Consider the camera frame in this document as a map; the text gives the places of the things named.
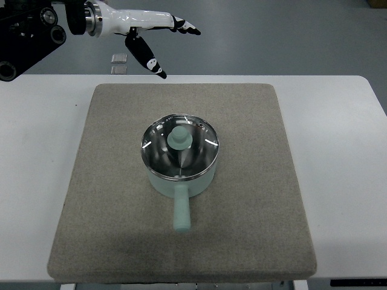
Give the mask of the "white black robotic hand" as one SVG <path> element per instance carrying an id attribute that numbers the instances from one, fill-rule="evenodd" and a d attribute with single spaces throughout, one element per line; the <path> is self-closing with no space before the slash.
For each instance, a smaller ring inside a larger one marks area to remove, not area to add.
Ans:
<path id="1" fill-rule="evenodd" d="M 182 34 L 200 35 L 201 32 L 185 19 L 168 12 L 114 9 L 103 1 L 87 1 L 85 3 L 86 31 L 90 36 L 103 37 L 118 34 L 125 37 L 125 47 L 137 62 L 165 79 L 166 72 L 162 69 L 149 45 L 140 36 L 148 30 L 167 29 Z"/>

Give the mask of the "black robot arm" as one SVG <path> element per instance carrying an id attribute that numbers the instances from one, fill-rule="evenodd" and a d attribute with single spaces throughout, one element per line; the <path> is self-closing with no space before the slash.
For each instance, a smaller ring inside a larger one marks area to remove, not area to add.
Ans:
<path id="1" fill-rule="evenodd" d="M 86 1 L 4 1 L 1 4 L 1 80 L 10 82 L 63 45 L 65 30 L 54 5 L 65 7 L 70 32 L 82 35 L 95 27 Z"/>

